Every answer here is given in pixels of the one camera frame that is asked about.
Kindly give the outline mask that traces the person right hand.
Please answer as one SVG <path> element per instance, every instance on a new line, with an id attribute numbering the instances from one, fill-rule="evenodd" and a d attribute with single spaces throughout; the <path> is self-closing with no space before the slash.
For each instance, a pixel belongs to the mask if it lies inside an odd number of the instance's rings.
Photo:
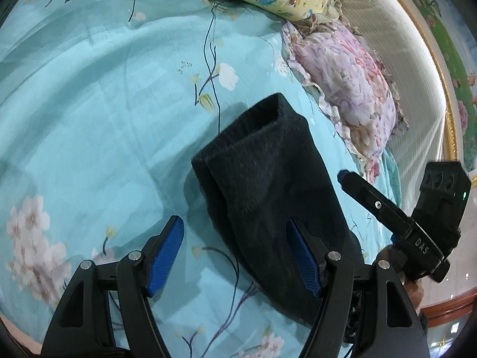
<path id="1" fill-rule="evenodd" d="M 411 281 L 405 278 L 403 280 L 403 287 L 411 301 L 414 310 L 418 313 L 419 307 L 425 296 L 425 290 L 422 287 L 421 281 Z"/>

